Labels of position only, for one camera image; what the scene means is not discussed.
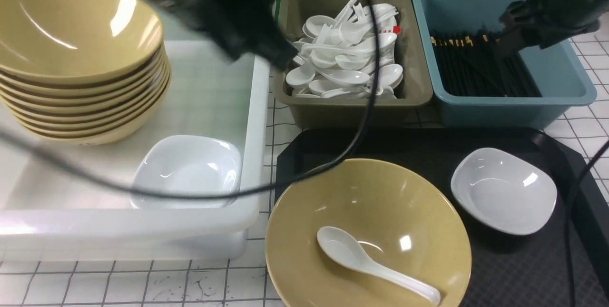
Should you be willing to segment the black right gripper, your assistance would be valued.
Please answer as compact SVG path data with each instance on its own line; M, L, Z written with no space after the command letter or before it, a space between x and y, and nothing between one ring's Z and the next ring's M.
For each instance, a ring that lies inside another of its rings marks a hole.
M596 32L609 0L518 0L500 16L498 53L513 55L538 46L546 49L574 36Z

